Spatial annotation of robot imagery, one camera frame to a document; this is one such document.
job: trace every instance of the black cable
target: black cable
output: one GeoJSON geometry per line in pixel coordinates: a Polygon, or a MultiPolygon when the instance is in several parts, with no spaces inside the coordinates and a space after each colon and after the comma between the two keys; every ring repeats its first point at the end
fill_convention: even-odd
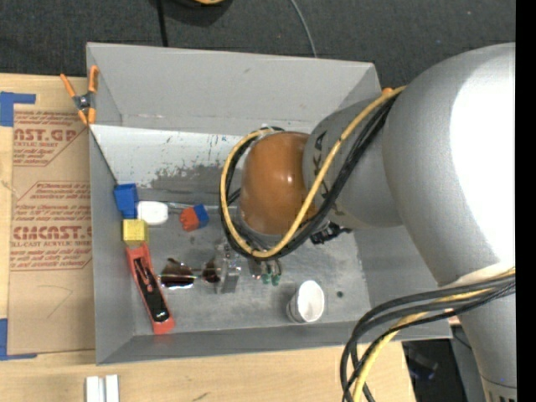
{"type": "Polygon", "coordinates": [[[298,7],[297,3],[294,0],[289,0],[291,2],[291,5],[294,7],[294,10],[296,11],[298,18],[300,19],[301,25],[305,29],[305,33],[307,35],[307,39],[309,40],[309,45],[311,46],[312,55],[317,58],[317,49],[315,48],[315,44],[312,41],[311,32],[309,31],[309,27],[307,26],[307,23],[305,21],[305,18],[302,15],[302,11],[298,7]]]}
{"type": "Polygon", "coordinates": [[[496,300],[498,298],[512,295],[513,293],[515,293],[515,282],[509,283],[503,289],[495,290],[490,294],[474,296],[475,298],[477,298],[477,301],[471,301],[471,299],[474,299],[474,298],[471,298],[470,300],[468,300],[468,303],[464,307],[457,308],[454,311],[443,312],[441,314],[437,314],[437,315],[434,315],[434,316],[431,316],[431,317],[422,318],[422,319],[415,320],[415,321],[410,322],[410,323],[406,323],[404,325],[399,325],[397,327],[390,328],[388,331],[384,332],[381,336],[376,338],[372,342],[372,344],[370,344],[370,346],[368,346],[367,350],[365,351],[365,354],[363,355],[361,360],[359,360],[358,367],[353,371],[353,374],[352,374],[350,380],[348,381],[347,386],[344,389],[343,402],[345,402],[345,401],[353,402],[353,397],[350,394],[349,390],[350,390],[351,386],[353,385],[353,383],[355,382],[355,380],[357,379],[358,375],[360,374],[361,368],[363,367],[364,362],[370,356],[372,351],[378,346],[378,344],[380,344],[381,341],[383,341],[391,333],[399,332],[399,331],[401,331],[403,329],[406,329],[407,327],[414,327],[414,326],[418,326],[418,325],[425,324],[425,323],[437,322],[439,320],[442,320],[442,319],[445,319],[445,318],[448,318],[448,317],[458,316],[458,315],[460,315],[462,313],[469,312],[471,310],[474,310],[475,308],[481,307],[482,305],[487,304],[487,303],[489,303],[491,301],[494,301],[494,300],[496,300]]]}
{"type": "Polygon", "coordinates": [[[158,24],[160,25],[160,36],[162,38],[162,46],[168,47],[168,31],[166,30],[166,19],[164,18],[164,6],[162,0],[155,0],[157,4],[158,24]]]}
{"type": "Polygon", "coordinates": [[[289,0],[289,1],[291,2],[291,5],[294,7],[294,10],[296,11],[298,18],[300,19],[301,25],[303,29],[305,30],[305,34],[307,35],[307,40],[309,41],[309,46],[311,46],[312,55],[315,58],[318,58],[317,49],[315,47],[314,41],[312,40],[311,31],[309,30],[309,27],[307,26],[307,22],[302,14],[302,11],[298,7],[295,0],[289,0]]]}
{"type": "MultiPolygon", "coordinates": [[[[416,302],[429,301],[431,299],[442,298],[444,296],[460,295],[462,293],[466,293],[470,291],[480,291],[484,289],[497,289],[511,282],[515,282],[515,276],[504,276],[504,277],[499,277],[494,280],[480,281],[480,282],[472,283],[470,285],[465,285],[465,286],[452,287],[449,289],[439,289],[436,291],[427,291],[427,292],[417,293],[414,295],[402,296],[392,301],[387,301],[373,308],[372,310],[367,312],[363,317],[361,317],[361,319],[358,321],[358,323],[356,324],[356,326],[354,327],[352,331],[352,337],[349,339],[345,349],[343,350],[343,355],[341,357],[341,364],[340,364],[340,377],[341,377],[342,386],[344,387],[344,385],[347,383],[346,365],[348,363],[348,353],[351,353],[353,367],[357,368],[358,359],[357,359],[357,354],[355,353],[355,350],[354,350],[355,346],[357,345],[357,340],[360,337],[362,337],[364,333],[370,329],[369,323],[374,322],[374,320],[377,320],[381,317],[386,317],[387,314],[391,314],[391,313],[387,313],[387,314],[384,314],[383,316],[374,318],[375,316],[378,316],[380,313],[393,309],[395,307],[404,306],[404,305],[408,305],[408,304],[412,304],[416,302]]],[[[423,307],[422,305],[414,306],[416,310],[422,307],[423,307]]],[[[402,312],[402,311],[406,311],[406,310],[396,310],[395,313],[402,312]]]]}

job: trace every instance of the small white container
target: small white container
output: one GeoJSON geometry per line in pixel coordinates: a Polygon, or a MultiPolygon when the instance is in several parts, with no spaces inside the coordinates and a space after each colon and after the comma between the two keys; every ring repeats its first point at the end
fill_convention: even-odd
{"type": "Polygon", "coordinates": [[[324,291],[313,280],[304,281],[286,304],[286,315],[294,323],[312,323],[324,313],[324,291]]]}

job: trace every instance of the white plastic piece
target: white plastic piece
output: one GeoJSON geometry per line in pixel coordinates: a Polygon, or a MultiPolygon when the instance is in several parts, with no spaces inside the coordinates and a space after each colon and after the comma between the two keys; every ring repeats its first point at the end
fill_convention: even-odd
{"type": "Polygon", "coordinates": [[[106,375],[106,402],[119,402],[119,376],[106,375]]]}
{"type": "Polygon", "coordinates": [[[85,402],[119,402],[119,377],[86,377],[85,402]]]}
{"type": "Polygon", "coordinates": [[[166,204],[158,201],[140,201],[137,204],[137,218],[148,225],[164,224],[168,221],[169,210],[166,204]]]}
{"type": "Polygon", "coordinates": [[[324,313],[324,291],[313,280],[304,281],[286,306],[286,315],[296,323],[311,323],[324,313]]]}

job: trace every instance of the cable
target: cable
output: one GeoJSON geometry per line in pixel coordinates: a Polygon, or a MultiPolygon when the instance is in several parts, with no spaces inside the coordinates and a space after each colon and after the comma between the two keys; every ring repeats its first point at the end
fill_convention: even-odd
{"type": "Polygon", "coordinates": [[[162,46],[167,48],[168,45],[168,31],[166,30],[166,19],[164,18],[164,6],[162,0],[155,0],[157,5],[158,24],[160,25],[160,37],[162,38],[162,46]]]}
{"type": "MultiPolygon", "coordinates": [[[[373,310],[365,314],[365,316],[363,316],[361,320],[358,322],[358,324],[353,330],[352,337],[350,338],[350,340],[348,341],[347,345],[345,346],[343,350],[343,356],[341,357],[341,367],[340,367],[341,385],[343,387],[343,400],[353,400],[353,396],[349,393],[349,389],[353,381],[356,379],[358,372],[362,370],[361,365],[363,365],[363,361],[366,359],[365,357],[363,357],[361,361],[357,360],[355,362],[353,359],[353,366],[355,370],[350,381],[347,381],[346,380],[346,367],[348,363],[348,352],[351,351],[352,355],[354,355],[354,349],[357,348],[358,338],[360,338],[371,327],[387,322],[388,320],[392,320],[394,318],[403,316],[404,317],[403,320],[408,323],[399,322],[398,326],[395,325],[395,327],[392,327],[390,329],[390,331],[392,332],[394,332],[394,329],[396,329],[396,332],[398,332],[400,329],[404,327],[414,326],[416,324],[421,324],[423,322],[431,321],[430,317],[427,319],[417,320],[418,317],[415,316],[414,314],[415,312],[417,312],[419,316],[422,316],[422,314],[425,314],[425,311],[433,311],[434,309],[437,310],[437,309],[443,309],[446,307],[455,308],[455,311],[446,313],[448,314],[446,316],[440,315],[436,317],[435,320],[439,320],[444,317],[451,317],[456,314],[460,314],[461,312],[469,311],[467,308],[472,304],[482,305],[482,303],[479,303],[479,302],[484,302],[484,303],[489,302],[495,297],[499,296],[501,292],[505,293],[509,287],[512,288],[514,286],[515,286],[515,268],[512,268],[508,273],[506,273],[505,275],[499,276],[498,278],[481,281],[481,282],[473,283],[471,285],[466,285],[466,286],[452,287],[450,289],[443,289],[439,291],[424,292],[424,293],[420,293],[420,294],[416,294],[412,296],[404,296],[396,300],[386,302],[385,304],[382,304],[381,306],[374,308],[373,310]],[[435,302],[430,302],[428,304],[425,304],[424,306],[423,305],[412,306],[409,308],[386,313],[380,317],[373,318],[374,316],[377,316],[381,312],[387,311],[394,307],[397,307],[400,305],[407,305],[409,303],[417,302],[417,301],[422,302],[422,301],[426,301],[428,299],[432,299],[438,296],[443,296],[443,297],[441,299],[436,300],[435,302]]],[[[368,351],[368,353],[366,353],[365,356],[368,358],[370,353],[371,351],[368,351]]],[[[370,365],[372,364],[376,356],[377,354],[373,356],[372,360],[369,360],[370,365]]],[[[365,396],[367,396],[367,399],[371,400],[368,397],[369,392],[366,389],[364,378],[361,378],[359,385],[362,386],[363,392],[365,393],[365,396]]]]}
{"type": "Polygon", "coordinates": [[[309,27],[307,26],[307,22],[302,14],[302,11],[298,7],[295,0],[289,0],[291,2],[291,5],[294,7],[294,10],[296,11],[296,14],[298,15],[298,18],[300,19],[301,25],[303,29],[305,30],[305,34],[307,35],[307,40],[309,41],[309,46],[311,46],[312,55],[315,58],[318,58],[317,55],[317,49],[315,47],[314,41],[312,39],[311,31],[309,31],[309,27]]]}
{"type": "Polygon", "coordinates": [[[456,316],[456,315],[461,314],[462,312],[468,312],[474,308],[480,307],[481,305],[484,305],[490,301],[498,299],[499,297],[511,295],[514,292],[515,292],[515,283],[510,283],[504,289],[500,291],[494,291],[488,296],[484,296],[482,297],[482,299],[479,299],[478,301],[468,304],[466,307],[459,308],[457,311],[445,312],[445,313],[438,314],[433,317],[427,317],[424,319],[418,319],[418,317],[422,316],[424,313],[415,314],[413,317],[406,317],[402,319],[400,321],[400,325],[390,328],[390,330],[382,334],[377,340],[374,341],[373,344],[371,344],[368,347],[367,351],[365,352],[365,355],[363,356],[363,360],[362,360],[362,363],[360,364],[360,367],[354,371],[354,375],[356,376],[357,379],[356,379],[356,385],[355,385],[353,394],[356,395],[356,394],[361,393],[363,389],[363,383],[369,373],[369,370],[372,368],[374,360],[378,357],[379,352],[402,329],[405,329],[407,327],[413,327],[418,324],[435,322],[443,318],[456,316]]]}
{"type": "MultiPolygon", "coordinates": [[[[374,317],[374,316],[378,316],[380,313],[391,310],[398,306],[415,304],[416,302],[423,302],[423,301],[427,301],[430,299],[435,299],[440,296],[456,295],[456,294],[461,294],[461,293],[468,292],[468,291],[476,291],[476,290],[482,290],[482,289],[497,289],[507,283],[512,283],[514,281],[515,281],[515,275],[506,274],[505,276],[499,276],[498,278],[495,278],[492,280],[479,281],[477,283],[472,283],[470,285],[451,287],[449,289],[440,289],[437,291],[422,292],[422,293],[418,293],[418,294],[410,295],[410,296],[403,296],[401,298],[397,298],[392,301],[385,302],[384,304],[381,304],[375,307],[374,309],[370,310],[359,320],[358,324],[355,326],[352,332],[352,337],[348,340],[346,346],[344,347],[343,354],[341,356],[339,374],[340,374],[341,386],[343,388],[343,391],[345,392],[345,397],[347,397],[348,399],[347,392],[350,388],[350,385],[348,385],[348,381],[347,381],[348,358],[350,357],[350,354],[351,354],[353,367],[357,368],[358,362],[359,362],[358,356],[357,356],[358,340],[369,329],[376,327],[378,325],[381,325],[390,320],[394,320],[400,317],[405,317],[408,314],[413,314],[415,312],[436,311],[436,310],[444,309],[444,308],[458,308],[461,303],[465,303],[466,301],[442,302],[442,303],[429,302],[428,304],[425,304],[425,305],[414,305],[412,307],[407,307],[407,308],[399,309],[393,312],[388,312],[379,317],[374,317]]],[[[369,402],[372,402],[374,400],[374,398],[372,398],[372,395],[370,395],[369,397],[369,390],[366,384],[363,386],[363,392],[365,393],[365,396],[367,397],[367,400],[369,402]]]]}
{"type": "Polygon", "coordinates": [[[300,19],[300,22],[301,22],[301,25],[303,26],[303,28],[305,29],[305,33],[307,35],[307,39],[309,40],[309,45],[311,46],[311,51],[312,51],[312,55],[315,57],[315,58],[318,58],[318,55],[317,55],[317,50],[315,48],[315,44],[314,42],[312,41],[312,36],[311,36],[311,32],[309,31],[309,27],[307,27],[307,23],[302,15],[302,11],[300,10],[300,8],[298,7],[297,3],[294,1],[294,0],[289,0],[292,4],[292,6],[294,7],[294,10],[296,10],[296,13],[298,15],[298,18],[300,19]]]}
{"type": "Polygon", "coordinates": [[[317,177],[315,178],[315,181],[311,187],[311,190],[307,194],[307,197],[296,216],[296,219],[294,220],[292,226],[289,228],[289,230],[286,232],[286,234],[283,236],[281,241],[268,251],[259,251],[254,250],[251,246],[249,246],[246,241],[240,236],[238,231],[236,230],[230,215],[229,210],[227,207],[227,173],[229,171],[229,168],[231,166],[231,163],[235,159],[235,154],[237,150],[244,145],[246,142],[253,141],[257,137],[260,136],[259,131],[255,131],[252,134],[249,134],[244,139],[242,139],[231,151],[229,156],[227,157],[227,160],[225,161],[224,168],[222,171],[221,181],[220,181],[220,202],[222,207],[222,215],[224,219],[224,223],[229,230],[229,234],[233,241],[238,244],[241,249],[245,252],[247,252],[249,255],[263,259],[263,258],[270,258],[273,255],[277,254],[281,249],[283,249],[287,243],[291,240],[292,236],[297,232],[300,225],[302,224],[303,218],[305,217],[305,214],[307,213],[307,210],[309,210],[309,207],[312,204],[312,200],[314,199],[314,196],[316,195],[318,189],[320,188],[323,179],[326,177],[327,170],[331,167],[332,161],[337,155],[340,147],[342,144],[348,139],[348,137],[352,134],[353,130],[356,128],[356,126],[363,121],[364,118],[366,118],[373,110],[376,109],[376,107],[380,106],[381,104],[385,103],[386,101],[390,100],[391,98],[397,96],[402,90],[404,90],[404,86],[397,88],[396,90],[387,92],[385,94],[382,94],[379,98],[372,101],[370,104],[368,104],[346,127],[346,129],[343,131],[343,134],[338,138],[338,140],[335,142],[335,144],[330,149],[328,155],[326,156],[326,160],[324,161],[322,168],[318,172],[317,177]]]}

